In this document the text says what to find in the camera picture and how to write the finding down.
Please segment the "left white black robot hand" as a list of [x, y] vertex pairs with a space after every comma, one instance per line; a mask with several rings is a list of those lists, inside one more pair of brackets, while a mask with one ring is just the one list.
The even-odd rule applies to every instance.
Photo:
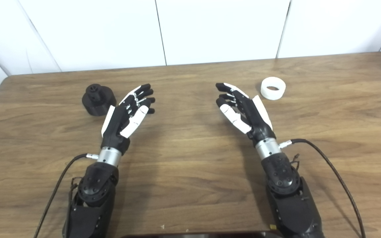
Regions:
[[130, 91], [116, 106], [110, 106], [102, 126], [101, 148], [114, 148], [124, 155], [130, 146], [130, 136], [147, 114], [154, 114], [151, 97], [154, 90], [149, 83]]

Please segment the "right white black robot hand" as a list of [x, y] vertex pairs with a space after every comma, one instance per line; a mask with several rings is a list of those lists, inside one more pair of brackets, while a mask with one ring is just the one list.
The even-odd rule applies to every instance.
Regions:
[[216, 83], [216, 89], [222, 92], [216, 100], [220, 111], [254, 145], [268, 138], [276, 139], [271, 126], [263, 119], [255, 102], [247, 94], [228, 83]]

